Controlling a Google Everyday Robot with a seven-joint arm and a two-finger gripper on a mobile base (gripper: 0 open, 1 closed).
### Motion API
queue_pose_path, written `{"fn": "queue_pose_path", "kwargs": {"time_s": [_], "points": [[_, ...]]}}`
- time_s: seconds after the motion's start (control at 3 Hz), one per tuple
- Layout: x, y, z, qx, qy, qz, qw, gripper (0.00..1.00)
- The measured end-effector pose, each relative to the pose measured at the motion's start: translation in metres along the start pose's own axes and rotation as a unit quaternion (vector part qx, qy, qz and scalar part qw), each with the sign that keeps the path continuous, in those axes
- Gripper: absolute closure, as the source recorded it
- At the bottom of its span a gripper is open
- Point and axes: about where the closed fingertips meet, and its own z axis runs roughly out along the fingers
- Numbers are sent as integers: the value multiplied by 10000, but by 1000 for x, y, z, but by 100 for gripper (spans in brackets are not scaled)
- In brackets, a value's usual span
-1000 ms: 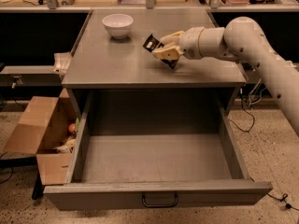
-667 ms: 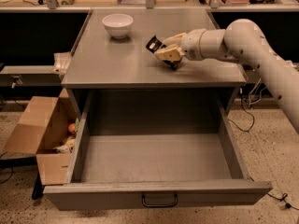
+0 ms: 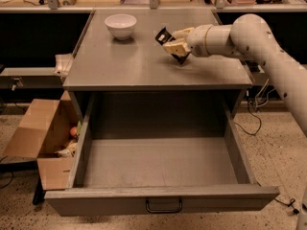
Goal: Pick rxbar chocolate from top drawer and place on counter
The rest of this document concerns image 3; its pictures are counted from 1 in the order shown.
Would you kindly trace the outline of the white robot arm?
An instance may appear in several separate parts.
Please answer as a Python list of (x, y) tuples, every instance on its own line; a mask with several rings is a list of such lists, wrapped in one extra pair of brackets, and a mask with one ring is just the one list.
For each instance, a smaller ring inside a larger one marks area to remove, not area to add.
[(256, 62), (307, 136), (307, 69), (281, 48), (262, 17), (248, 13), (230, 25), (204, 24), (174, 31), (162, 47), (182, 60), (192, 55)]

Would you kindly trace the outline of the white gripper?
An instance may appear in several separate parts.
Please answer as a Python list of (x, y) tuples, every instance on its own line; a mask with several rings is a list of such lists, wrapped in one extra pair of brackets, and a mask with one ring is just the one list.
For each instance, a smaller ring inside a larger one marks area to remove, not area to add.
[(191, 27), (175, 31), (172, 33), (175, 40), (164, 43), (163, 48), (167, 53), (177, 56), (187, 56), (191, 51), (197, 58), (208, 58), (210, 54), (206, 46), (206, 37), (211, 27), (209, 24), (200, 25), (195, 29)]

